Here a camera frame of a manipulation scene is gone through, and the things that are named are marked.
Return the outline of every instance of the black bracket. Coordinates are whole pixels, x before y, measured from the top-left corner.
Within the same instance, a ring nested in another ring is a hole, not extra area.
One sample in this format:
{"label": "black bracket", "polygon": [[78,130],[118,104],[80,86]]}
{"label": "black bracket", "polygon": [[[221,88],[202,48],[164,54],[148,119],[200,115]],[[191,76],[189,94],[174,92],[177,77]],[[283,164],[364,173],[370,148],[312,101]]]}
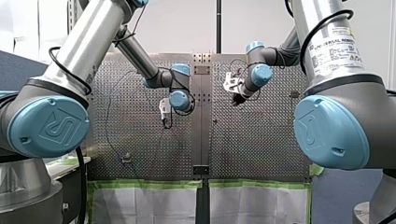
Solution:
{"label": "black bracket", "polygon": [[192,170],[195,175],[209,175],[208,165],[194,165]]}

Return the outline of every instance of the perforated metal panel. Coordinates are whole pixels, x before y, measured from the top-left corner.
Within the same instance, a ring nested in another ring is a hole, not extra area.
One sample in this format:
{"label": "perforated metal panel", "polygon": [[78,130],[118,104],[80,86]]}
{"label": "perforated metal panel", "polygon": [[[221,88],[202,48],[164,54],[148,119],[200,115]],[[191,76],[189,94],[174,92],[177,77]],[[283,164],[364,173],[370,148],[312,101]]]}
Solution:
{"label": "perforated metal panel", "polygon": [[[153,60],[170,67],[190,63],[192,56],[157,55]],[[107,54],[90,99],[90,179],[192,179],[191,118],[174,115],[173,128],[163,128],[158,105],[168,94],[145,89],[142,77],[122,55]],[[128,153],[131,162],[122,163]]]}
{"label": "perforated metal panel", "polygon": [[[233,95],[222,83],[231,60],[245,56],[205,56],[206,62],[202,54],[152,55],[159,66],[187,63],[193,69],[191,94],[197,107],[189,117],[174,115],[171,130],[163,129],[158,109],[168,90],[145,89],[142,77],[122,55],[106,56],[90,98],[90,179],[193,179],[199,177],[193,175],[193,165],[202,164],[210,166],[209,178],[306,180],[309,160],[292,128],[300,98],[290,97],[306,87],[300,69],[274,68],[258,101],[233,107]],[[231,70],[245,67],[234,62]],[[123,164],[120,158],[128,153],[131,162]]]}
{"label": "perforated metal panel", "polygon": [[[224,91],[224,75],[232,59],[241,55],[214,55],[210,172],[212,178],[257,178],[304,181],[309,160],[300,150],[293,132],[293,112],[303,93],[306,78],[299,67],[273,67],[272,80],[255,102],[234,107],[232,93]],[[235,61],[231,71],[244,71]]]}

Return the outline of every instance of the blue joint cap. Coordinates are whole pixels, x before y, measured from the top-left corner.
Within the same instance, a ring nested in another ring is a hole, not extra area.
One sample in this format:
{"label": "blue joint cap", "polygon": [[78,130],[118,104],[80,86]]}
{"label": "blue joint cap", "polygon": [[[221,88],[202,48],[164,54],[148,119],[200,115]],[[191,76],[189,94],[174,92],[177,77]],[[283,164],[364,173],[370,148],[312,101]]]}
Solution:
{"label": "blue joint cap", "polygon": [[90,129],[87,110],[66,96],[39,98],[11,119],[7,138],[26,157],[55,158],[75,150]]}
{"label": "blue joint cap", "polygon": [[273,71],[270,66],[265,63],[256,65],[251,72],[251,81],[257,87],[263,87],[269,82],[273,75]]}
{"label": "blue joint cap", "polygon": [[179,72],[185,76],[188,76],[188,77],[191,75],[191,69],[185,63],[174,63],[172,65],[172,70],[177,71],[177,72]]}
{"label": "blue joint cap", "polygon": [[149,3],[149,0],[134,0],[133,2],[137,7],[143,7]]}
{"label": "blue joint cap", "polygon": [[190,107],[189,95],[184,91],[173,91],[170,96],[171,106],[180,111],[186,111]]}
{"label": "blue joint cap", "polygon": [[252,50],[258,47],[264,47],[264,43],[262,41],[253,41],[249,45],[247,45],[247,53],[250,53]]}
{"label": "blue joint cap", "polygon": [[314,163],[344,170],[366,166],[370,146],[356,118],[332,98],[304,98],[294,113],[294,133],[300,148]]}

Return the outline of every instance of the ur logo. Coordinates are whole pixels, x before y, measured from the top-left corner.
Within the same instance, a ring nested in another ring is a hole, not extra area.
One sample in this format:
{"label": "ur logo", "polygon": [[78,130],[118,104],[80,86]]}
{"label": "ur logo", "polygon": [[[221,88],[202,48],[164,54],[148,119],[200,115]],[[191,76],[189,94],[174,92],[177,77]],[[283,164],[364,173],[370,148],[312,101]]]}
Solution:
{"label": "ur logo", "polygon": [[40,137],[59,145],[68,146],[80,124],[81,119],[58,108],[50,113],[40,131]]}
{"label": "ur logo", "polygon": [[297,121],[299,141],[306,150],[323,146],[316,117],[309,113]]}

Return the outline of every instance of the label sticker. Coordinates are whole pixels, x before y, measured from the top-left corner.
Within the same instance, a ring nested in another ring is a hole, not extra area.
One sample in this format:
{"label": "label sticker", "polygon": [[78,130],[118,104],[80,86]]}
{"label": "label sticker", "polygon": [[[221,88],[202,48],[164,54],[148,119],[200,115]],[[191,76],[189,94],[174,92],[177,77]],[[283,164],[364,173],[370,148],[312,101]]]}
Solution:
{"label": "label sticker", "polygon": [[332,33],[334,35],[352,35],[349,27],[334,27]]}
{"label": "label sticker", "polygon": [[313,40],[313,43],[308,48],[315,76],[327,76],[339,67],[354,66],[363,68],[361,56],[355,47],[353,35],[340,35],[350,33],[350,30],[348,28],[335,28],[333,32],[338,35],[330,36],[320,41]]}

